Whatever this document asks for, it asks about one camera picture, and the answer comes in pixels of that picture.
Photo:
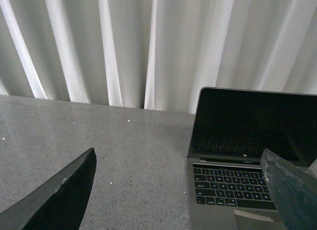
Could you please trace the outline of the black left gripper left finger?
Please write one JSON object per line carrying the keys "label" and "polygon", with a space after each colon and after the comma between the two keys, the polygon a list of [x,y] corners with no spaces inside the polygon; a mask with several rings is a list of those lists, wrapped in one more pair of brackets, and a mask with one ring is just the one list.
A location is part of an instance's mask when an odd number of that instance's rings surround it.
{"label": "black left gripper left finger", "polygon": [[90,148],[33,192],[0,214],[2,230],[77,230],[96,172]]}

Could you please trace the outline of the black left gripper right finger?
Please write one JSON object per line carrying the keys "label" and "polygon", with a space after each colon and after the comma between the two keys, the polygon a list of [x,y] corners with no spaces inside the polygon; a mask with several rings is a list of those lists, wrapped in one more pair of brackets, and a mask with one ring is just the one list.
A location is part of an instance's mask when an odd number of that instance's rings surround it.
{"label": "black left gripper right finger", "polygon": [[271,198],[289,230],[317,228],[317,178],[264,149],[261,168]]}

